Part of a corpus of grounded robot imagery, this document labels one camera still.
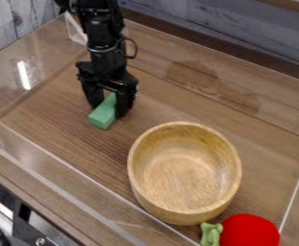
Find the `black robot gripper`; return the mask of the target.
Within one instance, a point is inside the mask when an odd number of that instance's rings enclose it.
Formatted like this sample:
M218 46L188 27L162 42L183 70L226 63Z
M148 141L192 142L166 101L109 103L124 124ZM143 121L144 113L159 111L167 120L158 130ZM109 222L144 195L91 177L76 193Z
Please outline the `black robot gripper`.
M116 117L121 118L136 98L139 81L127 71L127 60L136 54L128 56L124 47L88 48L87 51L89 60L76 62L85 100L95 109L104 100L103 89L117 92Z

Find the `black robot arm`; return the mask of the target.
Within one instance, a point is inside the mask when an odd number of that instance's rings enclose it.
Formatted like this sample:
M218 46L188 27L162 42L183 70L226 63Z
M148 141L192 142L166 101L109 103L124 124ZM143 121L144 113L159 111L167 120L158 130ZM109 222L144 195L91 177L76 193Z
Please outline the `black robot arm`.
M95 109L107 89L116 96L116 117L132 108L139 80L127 71L127 61L136 58L138 44L121 31L124 19L117 0L53 0L57 7L77 15L87 35L88 61L77 61L77 79L88 104Z

